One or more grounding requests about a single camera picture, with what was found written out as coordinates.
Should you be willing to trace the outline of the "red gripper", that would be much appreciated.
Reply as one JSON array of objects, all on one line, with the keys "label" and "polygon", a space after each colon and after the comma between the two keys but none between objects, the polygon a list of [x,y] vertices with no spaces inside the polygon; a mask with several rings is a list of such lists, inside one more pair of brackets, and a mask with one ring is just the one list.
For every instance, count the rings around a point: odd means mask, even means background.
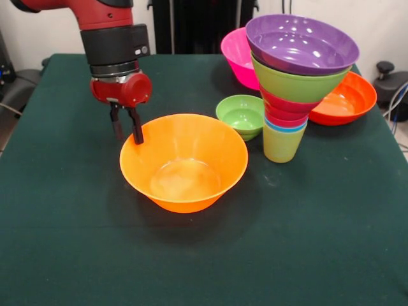
[{"label": "red gripper", "polygon": [[92,78],[91,92],[100,102],[110,104],[110,120],[113,132],[118,141],[124,140],[119,112],[126,108],[132,120],[133,137],[137,145],[144,142],[140,116],[136,111],[136,105],[146,103],[152,94],[150,78],[143,72],[131,73],[126,76],[111,78]]}]

